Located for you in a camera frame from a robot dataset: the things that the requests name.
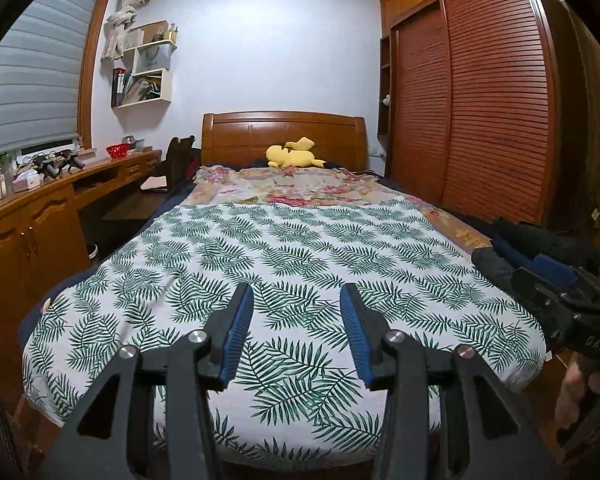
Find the stuffed animal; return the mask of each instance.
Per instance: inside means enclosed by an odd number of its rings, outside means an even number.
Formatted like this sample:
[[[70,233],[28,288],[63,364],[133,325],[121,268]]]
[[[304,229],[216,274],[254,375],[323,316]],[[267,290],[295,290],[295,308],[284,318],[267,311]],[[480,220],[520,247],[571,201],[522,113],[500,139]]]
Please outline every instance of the stuffed animal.
[[[312,140],[303,137],[298,142],[286,143],[284,148],[278,145],[270,146],[265,155],[272,168],[289,168],[291,166],[296,168],[307,166],[322,168],[325,161],[316,159],[314,154],[309,151],[313,146],[314,142]]]

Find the red bowl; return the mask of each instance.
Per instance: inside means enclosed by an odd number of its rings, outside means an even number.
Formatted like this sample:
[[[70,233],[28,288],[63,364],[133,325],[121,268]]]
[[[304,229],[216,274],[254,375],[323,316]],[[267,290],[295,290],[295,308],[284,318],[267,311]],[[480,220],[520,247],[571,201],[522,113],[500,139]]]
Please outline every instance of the red bowl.
[[[131,145],[128,142],[122,144],[114,144],[113,146],[107,146],[107,153],[111,158],[121,158],[126,155]]]

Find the green leaf pattern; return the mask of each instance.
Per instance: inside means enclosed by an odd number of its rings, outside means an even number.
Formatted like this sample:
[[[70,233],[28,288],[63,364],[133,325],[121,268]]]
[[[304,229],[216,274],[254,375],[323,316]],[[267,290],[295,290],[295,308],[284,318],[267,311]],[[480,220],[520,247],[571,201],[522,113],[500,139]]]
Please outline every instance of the green leaf pattern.
[[[404,199],[180,205],[52,301],[24,353],[30,401],[61,423],[120,346],[172,344],[240,282],[254,291],[251,332],[234,382],[209,398],[216,443],[233,462],[304,470],[373,453],[385,394],[355,373],[339,308],[347,282],[424,345],[471,344],[508,384],[529,382],[544,361],[534,318]],[[155,439],[164,444],[158,392]],[[432,428],[437,396],[430,388]]]

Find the cabinet door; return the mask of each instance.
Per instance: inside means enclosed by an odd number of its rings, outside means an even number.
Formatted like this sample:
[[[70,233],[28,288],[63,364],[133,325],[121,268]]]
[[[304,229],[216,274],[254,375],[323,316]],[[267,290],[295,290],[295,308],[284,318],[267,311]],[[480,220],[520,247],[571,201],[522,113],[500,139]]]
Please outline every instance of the cabinet door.
[[[382,5],[382,34],[389,34],[392,25],[422,0],[380,0]]]
[[[552,163],[548,82],[529,0],[445,0],[453,102],[443,205],[539,222]]]
[[[64,186],[34,200],[27,207],[27,237],[35,261],[35,279],[41,298],[51,287],[89,267],[75,198]]]
[[[397,88],[390,177],[407,192],[439,203],[448,143],[449,73],[440,3],[398,28]]]
[[[21,211],[0,218],[0,392],[22,389],[18,324],[35,304]]]

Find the window frame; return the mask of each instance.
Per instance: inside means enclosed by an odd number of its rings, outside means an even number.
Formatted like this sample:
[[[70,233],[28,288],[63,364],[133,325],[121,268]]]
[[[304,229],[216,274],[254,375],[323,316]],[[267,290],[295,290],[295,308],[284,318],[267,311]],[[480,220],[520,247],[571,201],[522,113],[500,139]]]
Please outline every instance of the window frame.
[[[109,0],[96,0],[87,31],[87,40],[82,53],[80,67],[80,84],[78,86],[78,136],[82,139],[82,147],[91,149],[91,97],[93,92],[93,73],[96,65],[96,50],[100,41],[104,14]]]

